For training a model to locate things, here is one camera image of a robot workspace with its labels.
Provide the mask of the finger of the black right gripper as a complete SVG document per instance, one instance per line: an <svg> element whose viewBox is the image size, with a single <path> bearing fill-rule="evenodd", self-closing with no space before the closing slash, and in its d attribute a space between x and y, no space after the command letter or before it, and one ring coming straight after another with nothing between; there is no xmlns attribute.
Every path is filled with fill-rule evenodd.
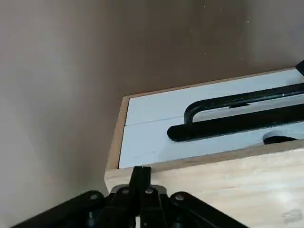
<svg viewBox="0 0 304 228"><path fill-rule="evenodd" d="M295 68L302 76L304 76L304 60L298 63Z"/></svg>

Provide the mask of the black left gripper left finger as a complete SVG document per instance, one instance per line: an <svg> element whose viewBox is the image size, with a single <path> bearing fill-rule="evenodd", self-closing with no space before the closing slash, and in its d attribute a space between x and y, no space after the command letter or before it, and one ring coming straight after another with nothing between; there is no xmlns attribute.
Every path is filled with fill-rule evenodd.
<svg viewBox="0 0 304 228"><path fill-rule="evenodd" d="M23 222L17 228L133 228L138 212L143 168L135 166L129 184L108 196L90 190Z"/></svg>

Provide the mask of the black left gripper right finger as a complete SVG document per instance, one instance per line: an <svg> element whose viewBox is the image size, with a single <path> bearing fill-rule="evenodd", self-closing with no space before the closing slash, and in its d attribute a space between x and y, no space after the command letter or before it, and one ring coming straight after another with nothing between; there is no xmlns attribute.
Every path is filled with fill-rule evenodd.
<svg viewBox="0 0 304 228"><path fill-rule="evenodd" d="M193 195L178 191L171 196L151 185L152 169L141 167L142 228L245 228L246 225L228 216Z"/></svg>

